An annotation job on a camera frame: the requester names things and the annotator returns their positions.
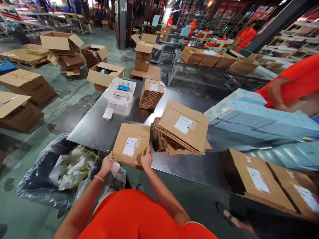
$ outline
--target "plastic bin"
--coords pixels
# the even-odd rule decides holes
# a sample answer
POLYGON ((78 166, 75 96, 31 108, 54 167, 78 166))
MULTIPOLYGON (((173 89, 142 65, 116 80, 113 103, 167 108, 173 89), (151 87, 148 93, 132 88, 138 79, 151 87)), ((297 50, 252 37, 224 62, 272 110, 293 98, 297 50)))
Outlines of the plastic bin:
POLYGON ((124 80, 122 78, 116 77, 115 79, 112 80, 111 84, 107 88, 106 94, 104 95, 104 97, 111 104, 128 106, 128 104, 132 101, 135 87, 136 87, 136 82, 124 80), (132 92, 118 90, 117 87, 119 85, 130 87, 132 89, 132 92))

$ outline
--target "stain on floor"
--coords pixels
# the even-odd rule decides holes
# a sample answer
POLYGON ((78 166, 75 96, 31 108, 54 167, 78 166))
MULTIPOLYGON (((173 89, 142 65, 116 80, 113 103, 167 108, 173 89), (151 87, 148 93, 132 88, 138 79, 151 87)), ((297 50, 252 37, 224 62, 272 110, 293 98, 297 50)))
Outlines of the stain on floor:
POLYGON ((59 117, 48 123, 47 129, 54 134, 71 133, 99 98, 100 96, 94 99, 91 95, 84 96, 78 103, 68 106, 59 117))

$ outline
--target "flattened cardboard box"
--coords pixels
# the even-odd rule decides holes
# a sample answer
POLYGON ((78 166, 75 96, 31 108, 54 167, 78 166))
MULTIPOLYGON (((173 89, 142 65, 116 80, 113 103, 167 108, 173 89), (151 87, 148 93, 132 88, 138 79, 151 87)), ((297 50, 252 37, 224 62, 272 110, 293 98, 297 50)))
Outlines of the flattened cardboard box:
POLYGON ((48 32, 40 35, 41 45, 55 55, 76 55, 84 42, 75 34, 48 32))
POLYGON ((27 132, 43 112, 27 102, 31 97, 0 91, 0 127, 27 132))
POLYGON ((203 154, 209 117, 177 102, 173 102, 167 108, 167 110, 164 109, 164 113, 156 125, 157 129, 164 129, 162 133, 169 137, 174 136, 177 140, 180 139, 182 145, 183 143, 186 147, 189 145, 195 152, 203 154))
POLYGON ((141 165, 141 151, 150 143, 151 127, 122 123, 113 148, 114 157, 131 166, 141 165))
POLYGON ((13 93, 30 96, 29 101, 38 105, 56 95, 42 75, 22 69, 0 76, 0 82, 13 93))
POLYGON ((267 163, 273 175, 302 217, 318 223, 319 194, 316 185, 302 173, 267 163))
POLYGON ((82 49, 82 53, 86 59, 88 68, 95 66, 97 63, 106 62, 107 56, 109 55, 108 50, 102 45, 89 45, 82 49))
POLYGON ((220 154, 227 181, 236 194, 282 211, 295 212, 266 162, 230 148, 220 154))
POLYGON ((125 68, 111 65, 105 62, 100 62, 89 69, 87 81, 94 83, 97 91, 104 92, 116 77, 124 78, 125 68), (102 69, 106 69, 109 74, 101 73, 102 69))

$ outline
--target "metal table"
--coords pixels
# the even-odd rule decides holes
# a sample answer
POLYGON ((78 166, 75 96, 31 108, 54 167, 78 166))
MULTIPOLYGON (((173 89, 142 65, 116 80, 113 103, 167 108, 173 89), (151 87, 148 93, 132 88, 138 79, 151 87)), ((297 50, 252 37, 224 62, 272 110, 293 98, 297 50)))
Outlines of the metal table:
MULTIPOLYGON (((230 71, 225 70, 225 69, 187 64, 187 63, 185 63, 185 61, 183 61, 181 59, 181 57, 180 57, 181 55, 182 55, 182 51, 175 50, 175 57, 173 59, 173 62, 171 64, 169 70, 168 70, 168 73, 167 73, 167 80, 168 80, 167 86, 169 86, 171 84, 179 66, 186 66, 186 67, 205 70, 205 71, 209 71, 209 72, 221 73, 225 76, 226 79, 228 79, 228 81, 224 84, 224 86, 228 87, 231 90, 234 90, 234 89, 232 89, 229 86, 229 84, 233 84, 233 82, 231 82, 231 81, 234 81, 235 77, 243 78, 244 82, 242 82, 242 83, 246 83, 248 81, 254 81, 255 83, 258 83, 260 85, 265 85, 273 79, 272 77, 261 74, 258 71, 253 71, 249 75, 240 75, 240 74, 230 72, 230 71)), ((237 80, 235 80, 234 82, 236 83, 236 85, 238 87, 240 87, 240 83, 237 80)))
MULTIPOLYGON (((122 123, 151 125, 155 117, 161 117, 168 100, 180 102, 200 112, 205 112, 218 102, 198 95, 166 89, 154 111, 140 109, 139 99, 143 82, 132 81, 135 81, 137 85, 133 100, 127 107, 110 104, 104 97, 104 92, 67 139, 96 150, 111 152, 122 123), (106 120, 102 116, 105 109, 109 107, 112 107, 114 112, 111 120, 106 120)), ((261 139, 213 126, 208 129, 207 140, 213 149, 207 150, 206 155, 168 155, 165 152, 158 152, 154 153, 152 167, 212 188, 233 193, 225 178, 218 152, 224 151, 228 147, 238 151, 246 151, 269 146, 268 142, 261 139)))

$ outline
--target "worker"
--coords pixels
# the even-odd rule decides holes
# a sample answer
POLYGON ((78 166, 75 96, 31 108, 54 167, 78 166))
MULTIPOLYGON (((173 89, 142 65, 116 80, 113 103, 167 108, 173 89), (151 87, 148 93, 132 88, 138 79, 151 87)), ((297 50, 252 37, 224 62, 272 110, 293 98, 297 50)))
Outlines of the worker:
POLYGON ((257 34, 256 21, 253 21, 248 27, 246 27, 242 33, 235 39, 235 41, 240 41, 238 46, 241 48, 246 48, 248 44, 257 34))
POLYGON ((166 27, 173 27, 173 15, 169 17, 169 20, 167 21, 166 27))
POLYGON ((193 35, 193 31, 195 30, 196 25, 197 25, 197 18, 195 18, 194 21, 191 22, 189 25, 191 27, 190 32, 189 32, 189 36, 191 37, 193 35))
POLYGON ((112 152, 103 159, 94 176, 74 203, 54 239, 83 238, 211 238, 217 239, 203 225, 190 221, 183 207, 152 169, 152 150, 141 151, 141 165, 149 177, 159 203, 142 191, 123 189, 108 195, 90 219, 94 202, 115 159, 112 152))
POLYGON ((278 77, 256 92, 268 108, 290 111, 287 106, 319 91, 319 54, 303 59, 282 71, 278 77))

